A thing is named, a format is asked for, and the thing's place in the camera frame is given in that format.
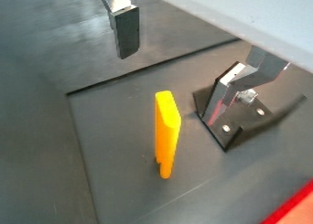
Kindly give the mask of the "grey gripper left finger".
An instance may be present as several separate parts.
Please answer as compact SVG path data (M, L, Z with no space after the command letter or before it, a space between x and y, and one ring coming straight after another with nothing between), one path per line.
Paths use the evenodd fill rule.
M115 35L118 56L126 59L139 49L139 7L131 0L102 0Z

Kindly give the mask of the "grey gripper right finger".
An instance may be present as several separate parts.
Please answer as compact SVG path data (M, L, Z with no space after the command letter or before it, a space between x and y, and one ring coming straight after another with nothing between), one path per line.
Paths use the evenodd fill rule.
M211 125L231 106L241 91L273 81L290 62L263 49L253 46L246 64L237 62L215 79L213 90L202 114L202 119Z

